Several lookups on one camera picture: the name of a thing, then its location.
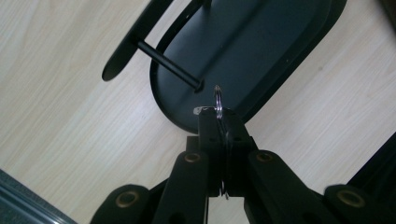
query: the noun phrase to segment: wood grain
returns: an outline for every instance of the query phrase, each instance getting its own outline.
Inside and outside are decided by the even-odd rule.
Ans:
[[[143,53],[101,79],[148,2],[0,2],[0,168],[78,223],[113,189],[167,178],[191,135],[155,104]],[[150,44],[187,3],[175,1]],[[323,192],[346,183],[396,131],[395,97],[396,34],[376,1],[349,0],[247,128]],[[248,223],[242,199],[210,202],[209,223]]]

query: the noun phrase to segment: metal rod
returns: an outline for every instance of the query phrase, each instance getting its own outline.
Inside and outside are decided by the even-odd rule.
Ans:
[[[189,86],[193,87],[195,92],[198,92],[203,87],[203,81],[195,78],[193,75],[188,73],[186,70],[172,62],[170,59],[166,58],[163,54],[161,54],[158,50],[154,49],[148,43],[143,40],[137,41],[137,47],[145,52],[149,57],[152,58],[156,63],[159,63],[174,75],[179,77]]]

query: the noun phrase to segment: wooden table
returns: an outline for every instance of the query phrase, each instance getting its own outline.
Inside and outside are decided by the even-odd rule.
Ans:
[[[148,2],[0,2],[0,168],[78,223],[113,189],[167,178],[191,135],[154,102],[143,53],[101,79]],[[147,42],[155,46],[188,2],[175,1]],[[395,99],[396,33],[376,0],[349,0],[247,129],[323,192],[396,131]],[[242,199],[210,202],[209,223],[248,223]]]

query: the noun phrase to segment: silver ring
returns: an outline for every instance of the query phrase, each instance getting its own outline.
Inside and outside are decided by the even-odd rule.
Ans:
[[[215,86],[215,100],[216,100],[216,118],[222,118],[222,105],[221,105],[221,88],[220,86]]]

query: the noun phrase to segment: light wood surface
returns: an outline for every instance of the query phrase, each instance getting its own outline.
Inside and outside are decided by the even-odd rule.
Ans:
[[[143,53],[101,79],[148,2],[0,1],[0,168],[78,223],[113,189],[167,178],[191,135],[154,102]],[[150,44],[187,3],[175,1]],[[322,193],[396,131],[395,99],[396,33],[376,0],[349,0],[247,129]],[[210,202],[209,223],[248,223],[242,199]]]

